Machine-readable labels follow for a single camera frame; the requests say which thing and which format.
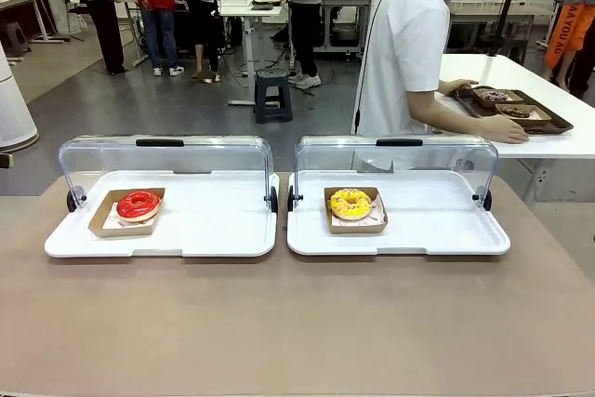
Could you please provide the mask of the person's right hand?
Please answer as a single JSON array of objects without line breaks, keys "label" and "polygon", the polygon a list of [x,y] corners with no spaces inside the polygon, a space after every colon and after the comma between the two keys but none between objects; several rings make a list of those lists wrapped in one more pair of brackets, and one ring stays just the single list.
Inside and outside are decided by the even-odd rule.
[{"label": "person's right hand", "polygon": [[521,144],[529,140],[524,129],[511,119],[503,115],[494,115],[482,119],[483,137],[491,141]]}]

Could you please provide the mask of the person's left hand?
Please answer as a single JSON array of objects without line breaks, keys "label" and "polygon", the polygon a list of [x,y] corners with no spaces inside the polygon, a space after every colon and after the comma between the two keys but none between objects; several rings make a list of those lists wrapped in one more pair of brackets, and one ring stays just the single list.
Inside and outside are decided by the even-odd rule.
[{"label": "person's left hand", "polygon": [[477,81],[469,79],[457,79],[454,81],[441,81],[439,84],[439,91],[445,96],[451,96],[454,92],[459,90],[473,89],[478,85]]}]

